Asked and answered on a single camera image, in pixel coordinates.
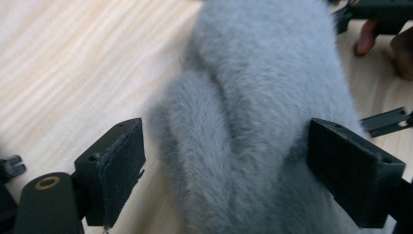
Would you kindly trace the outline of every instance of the gray fluffy fabric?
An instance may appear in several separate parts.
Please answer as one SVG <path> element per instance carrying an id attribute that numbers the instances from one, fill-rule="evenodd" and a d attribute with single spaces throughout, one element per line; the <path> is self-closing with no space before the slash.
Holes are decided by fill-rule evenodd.
<path id="1" fill-rule="evenodd" d="M 306 165 L 312 118 L 363 135 L 323 0 L 207 0 L 184 71 L 153 108 L 191 233 L 361 230 Z"/>

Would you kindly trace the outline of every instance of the black clamp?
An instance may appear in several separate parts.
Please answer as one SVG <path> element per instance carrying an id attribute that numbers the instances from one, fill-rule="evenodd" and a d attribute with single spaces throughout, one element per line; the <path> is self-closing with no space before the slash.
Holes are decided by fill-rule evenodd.
<path id="1" fill-rule="evenodd" d="M 334 13 L 338 34 L 347 31 L 350 20 L 376 20 L 374 32 L 396 35 L 413 20 L 413 2 L 409 0 L 349 0 Z"/>
<path id="2" fill-rule="evenodd" d="M 141 120 L 119 123 L 76 159 L 73 175 L 52 173 L 27 183 L 19 208 L 0 188 L 0 233 L 84 233 L 83 217 L 89 226 L 110 228 L 142 177 L 145 161 Z M 5 178 L 25 170 L 19 162 L 20 157 L 4 162 Z"/>
<path id="3" fill-rule="evenodd" d="M 361 122 L 377 137 L 410 128 L 411 120 L 399 108 Z M 401 178 L 405 164 L 393 155 L 341 125 L 313 119 L 307 164 L 357 226 L 382 228 L 391 215 L 394 233 L 413 233 L 413 185 Z"/>

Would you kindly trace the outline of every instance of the furry object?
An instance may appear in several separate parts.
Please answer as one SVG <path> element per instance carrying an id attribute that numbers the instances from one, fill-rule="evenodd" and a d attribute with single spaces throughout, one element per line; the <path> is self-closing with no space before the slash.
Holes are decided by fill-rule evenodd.
<path id="1" fill-rule="evenodd" d="M 208 0 L 149 120 L 193 233 L 358 233 L 306 165 L 309 123 L 359 135 L 325 0 Z"/>

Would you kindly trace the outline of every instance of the wood grain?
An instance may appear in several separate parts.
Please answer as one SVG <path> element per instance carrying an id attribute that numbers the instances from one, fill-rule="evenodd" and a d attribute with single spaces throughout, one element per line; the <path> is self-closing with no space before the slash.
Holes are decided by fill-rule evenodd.
<path id="1" fill-rule="evenodd" d="M 73 161 L 114 124 L 145 117 L 179 74 L 180 58 L 202 6 L 190 0 L 2 1 L 0 3 L 0 157 L 18 154 L 27 172 L 7 184 L 18 200 L 33 178 L 73 173 Z M 357 110 L 365 117 L 406 106 L 413 83 L 394 76 L 379 38 L 354 58 L 361 22 L 338 48 Z M 182 233 L 157 148 L 145 134 L 145 175 L 111 233 Z M 413 131 L 374 142 L 408 163 Z M 87 233 L 101 228 L 87 227 Z"/>

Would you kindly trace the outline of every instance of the circular hole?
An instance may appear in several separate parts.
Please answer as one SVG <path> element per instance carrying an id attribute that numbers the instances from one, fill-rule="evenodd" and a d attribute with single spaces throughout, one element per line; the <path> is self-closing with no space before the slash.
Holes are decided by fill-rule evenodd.
<path id="1" fill-rule="evenodd" d="M 390 159 L 383 159 L 382 161 L 385 164 L 391 164 L 392 163 L 392 160 L 390 160 Z"/>
<path id="2" fill-rule="evenodd" d="M 44 190 L 44 189 L 48 189 L 50 187 L 55 186 L 56 184 L 58 184 L 60 182 L 60 178 L 57 176 L 51 176 L 51 177 L 46 177 L 43 178 L 42 180 L 38 181 L 34 187 L 37 190 Z"/>
<path id="3" fill-rule="evenodd" d="M 89 161 L 94 162 L 94 161 L 99 160 L 101 158 L 101 156 L 102 156 L 102 154 L 100 152 L 97 152 L 97 153 L 91 154 L 91 156 L 89 156 L 88 159 L 89 159 Z"/>

